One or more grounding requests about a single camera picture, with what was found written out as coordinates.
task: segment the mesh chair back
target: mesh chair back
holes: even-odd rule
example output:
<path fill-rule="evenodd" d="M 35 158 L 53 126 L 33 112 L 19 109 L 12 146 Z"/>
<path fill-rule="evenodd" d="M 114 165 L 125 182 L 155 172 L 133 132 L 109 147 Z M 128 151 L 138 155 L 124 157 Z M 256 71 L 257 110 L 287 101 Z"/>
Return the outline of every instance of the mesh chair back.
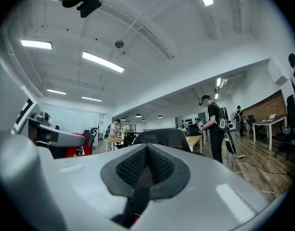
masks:
<path fill-rule="evenodd" d="M 191 152 L 185 135 L 177 129 L 159 129 L 140 133 L 133 144 L 153 143 Z"/>

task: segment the wooden desk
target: wooden desk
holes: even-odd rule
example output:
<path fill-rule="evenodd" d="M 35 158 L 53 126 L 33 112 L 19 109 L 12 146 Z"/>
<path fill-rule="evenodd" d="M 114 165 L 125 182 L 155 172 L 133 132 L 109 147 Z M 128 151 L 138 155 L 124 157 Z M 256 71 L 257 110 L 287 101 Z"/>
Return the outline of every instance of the wooden desk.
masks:
<path fill-rule="evenodd" d="M 122 138 L 119 137 L 107 137 L 105 138 L 106 140 L 108 140 L 109 142 L 111 142 L 111 150 L 114 150 L 114 143 L 116 142 L 123 142 L 124 140 Z"/>
<path fill-rule="evenodd" d="M 255 138 L 255 128 L 254 125 L 258 125 L 258 126 L 267 126 L 267 138 L 269 137 L 269 150 L 271 151 L 271 147 L 272 147 L 272 130 L 271 130 L 271 125 L 284 120 L 285 123 L 285 127 L 287 126 L 287 118 L 286 116 L 278 116 L 275 117 L 274 119 L 272 119 L 271 121 L 267 121 L 268 119 L 266 119 L 266 121 L 261 121 L 261 122 L 255 122 L 253 123 L 253 140 L 254 143 L 256 142 L 256 138 Z"/>
<path fill-rule="evenodd" d="M 193 152 L 193 147 L 200 142 L 200 153 L 202 153 L 202 136 L 188 136 L 190 140 L 187 140 L 190 150 Z"/>

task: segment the chair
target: chair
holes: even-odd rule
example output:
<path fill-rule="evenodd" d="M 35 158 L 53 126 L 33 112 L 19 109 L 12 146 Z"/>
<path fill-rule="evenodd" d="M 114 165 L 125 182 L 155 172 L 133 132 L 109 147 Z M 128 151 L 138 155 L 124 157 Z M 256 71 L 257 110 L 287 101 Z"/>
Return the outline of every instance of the chair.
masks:
<path fill-rule="evenodd" d="M 124 143 L 123 144 L 118 144 L 117 148 L 125 148 L 128 147 L 132 144 L 132 142 L 134 141 L 134 139 L 136 138 L 136 135 L 134 133 L 126 133 L 125 137 L 124 137 Z"/>
<path fill-rule="evenodd" d="M 285 152 L 286 153 L 286 160 L 289 158 L 289 153 L 295 151 L 295 146 L 292 145 L 292 140 L 295 140 L 295 103 L 293 95 L 289 96 L 286 100 L 287 102 L 287 127 L 290 128 L 290 133 L 284 133 L 282 130 L 282 126 L 280 127 L 281 132 L 275 135 L 277 141 L 282 143 L 282 147 L 276 152 L 275 157 L 277 154 Z"/>
<path fill-rule="evenodd" d="M 140 133 L 133 144 L 153 143 L 191 152 L 185 135 L 178 129 L 159 129 Z"/>
<path fill-rule="evenodd" d="M 198 128 L 197 125 L 191 125 L 189 127 L 189 131 L 190 131 L 190 135 L 191 136 L 197 136 L 197 135 L 200 135 L 200 130 Z"/>
<path fill-rule="evenodd" d="M 266 134 L 263 134 L 263 133 L 260 133 L 263 129 L 263 125 L 261 126 L 258 126 L 258 125 L 254 125 L 254 129 L 255 131 L 253 131 L 253 123 L 256 122 L 255 118 L 254 118 L 254 115 L 249 115 L 248 116 L 249 119 L 246 119 L 246 122 L 249 124 L 250 126 L 250 132 L 251 133 L 254 133 L 255 132 L 255 135 L 256 135 L 256 138 L 264 138 L 264 137 L 267 137 Z"/>

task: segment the cable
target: cable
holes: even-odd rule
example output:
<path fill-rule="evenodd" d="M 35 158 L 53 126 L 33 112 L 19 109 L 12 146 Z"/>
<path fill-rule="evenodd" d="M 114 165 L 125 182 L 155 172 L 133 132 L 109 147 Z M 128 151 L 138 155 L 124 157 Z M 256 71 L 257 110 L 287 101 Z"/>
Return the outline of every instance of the cable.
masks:
<path fill-rule="evenodd" d="M 236 163 L 236 164 L 244 164 L 246 167 L 245 167 L 245 169 L 244 169 L 243 171 L 240 171 L 240 172 L 234 172 L 234 171 L 233 171 L 233 163 Z M 234 173 L 243 173 L 247 168 L 248 168 L 248 165 L 247 165 L 247 164 L 245 164 L 245 163 L 238 163 L 238 157 L 235 158 L 235 159 L 233 160 L 233 162 L 232 162 L 232 171 L 233 171 Z"/>
<path fill-rule="evenodd" d="M 246 158 L 247 159 L 247 161 L 248 161 L 248 163 L 249 164 L 251 164 L 252 166 L 254 166 L 254 167 L 258 167 L 259 169 L 261 169 L 261 170 L 263 170 L 263 171 L 265 171 L 265 172 L 267 172 L 267 173 L 270 173 L 270 174 L 275 174 L 275 175 L 287 175 L 290 171 L 288 171 L 287 173 L 274 173 L 274 172 L 269 172 L 269 171 L 267 171 L 267 170 L 264 170 L 263 168 L 261 168 L 260 166 L 258 166 L 258 165 L 253 165 L 252 163 L 250 163 L 250 161 L 248 160 L 248 158 Z"/>
<path fill-rule="evenodd" d="M 274 192 L 267 192 L 267 191 L 263 191 L 263 190 L 261 190 L 260 192 L 273 193 L 276 196 L 276 198 L 278 198 L 277 195 Z"/>

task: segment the white desk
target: white desk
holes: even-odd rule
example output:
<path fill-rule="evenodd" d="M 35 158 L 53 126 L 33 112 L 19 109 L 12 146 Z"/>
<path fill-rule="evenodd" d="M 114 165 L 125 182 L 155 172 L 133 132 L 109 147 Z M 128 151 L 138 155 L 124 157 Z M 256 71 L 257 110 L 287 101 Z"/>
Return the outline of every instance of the white desk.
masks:
<path fill-rule="evenodd" d="M 284 120 L 285 123 L 285 127 L 287 126 L 287 118 L 286 116 L 279 116 L 279 117 L 275 117 L 272 121 L 262 121 L 262 122 L 256 122 L 253 123 L 253 140 L 254 143 L 256 142 L 256 138 L 255 138 L 255 128 L 254 125 L 258 125 L 258 126 L 267 126 L 267 138 L 269 137 L 269 150 L 271 151 L 271 147 L 272 147 L 272 130 L 271 130 L 271 125 Z"/>

